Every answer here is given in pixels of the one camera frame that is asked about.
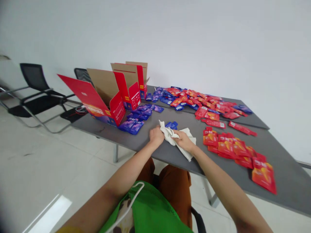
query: towel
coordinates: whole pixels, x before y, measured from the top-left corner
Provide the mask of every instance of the towel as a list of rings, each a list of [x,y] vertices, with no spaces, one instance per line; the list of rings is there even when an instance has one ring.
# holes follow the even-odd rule
[[[181,153],[190,162],[193,156],[188,151],[184,150],[179,145],[177,145],[176,142],[174,141],[174,139],[172,139],[172,138],[179,138],[178,134],[174,133],[174,131],[172,129],[166,128],[164,121],[160,121],[159,120],[159,122],[160,122],[160,129],[164,133],[165,140],[168,141],[172,146],[177,146],[178,149],[181,151]],[[197,139],[192,136],[192,134],[190,133],[189,128],[185,128],[185,129],[182,129],[180,131],[185,132],[187,134],[187,136],[189,137],[189,139],[194,144],[196,144]]]

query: floor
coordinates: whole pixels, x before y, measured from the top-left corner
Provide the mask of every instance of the floor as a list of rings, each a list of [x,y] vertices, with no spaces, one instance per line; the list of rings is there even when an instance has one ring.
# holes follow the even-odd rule
[[[12,100],[6,103],[14,105]],[[39,118],[61,110],[55,107]],[[27,122],[34,125],[33,119]],[[48,126],[57,130],[67,123],[57,118]],[[61,134],[27,128],[2,107],[0,135],[0,216],[9,232],[55,232],[134,154],[120,147],[119,162],[114,164],[112,143],[71,127]],[[155,164],[159,174],[165,164]],[[191,179],[192,206],[202,215],[206,231],[236,232],[222,204],[209,205],[207,180],[193,174]],[[310,232],[311,218],[249,197],[274,232]]]

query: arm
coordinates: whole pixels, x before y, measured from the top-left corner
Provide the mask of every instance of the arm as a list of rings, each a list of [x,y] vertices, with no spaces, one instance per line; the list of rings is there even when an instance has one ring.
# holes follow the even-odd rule
[[[272,232],[271,228],[236,182],[214,163],[184,132],[174,130],[176,143],[198,161],[218,198],[232,217],[238,232]]]
[[[162,144],[160,126],[152,129],[150,141],[123,164],[113,176],[63,225],[83,232],[98,232],[118,203],[135,183],[151,154]]]

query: pants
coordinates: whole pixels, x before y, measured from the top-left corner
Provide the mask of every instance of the pants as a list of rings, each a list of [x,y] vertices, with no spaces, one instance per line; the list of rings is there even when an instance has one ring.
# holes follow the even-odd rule
[[[137,180],[152,184],[154,171],[155,164],[150,157]],[[159,183],[159,191],[175,209],[180,220],[192,229],[191,178],[189,172],[167,165],[159,175]]]

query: red box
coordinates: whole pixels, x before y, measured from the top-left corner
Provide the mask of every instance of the red box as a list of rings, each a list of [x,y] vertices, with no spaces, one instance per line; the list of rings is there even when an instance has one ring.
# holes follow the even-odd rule
[[[127,75],[132,77],[136,77],[138,80],[139,90],[140,90],[140,97],[142,99],[146,98],[147,95],[147,69],[148,63],[146,62],[133,62],[133,61],[126,61],[125,64],[122,63],[112,63],[111,67],[112,70],[115,72],[121,72],[125,75],[125,79]]]
[[[87,69],[91,83],[58,75],[72,92],[81,100],[94,119],[118,127],[125,115],[121,93],[115,73]]]
[[[112,70],[120,69],[119,64],[116,63],[112,63],[111,67]],[[125,109],[129,111],[136,109],[141,102],[136,74],[130,72],[114,72],[114,74]]]

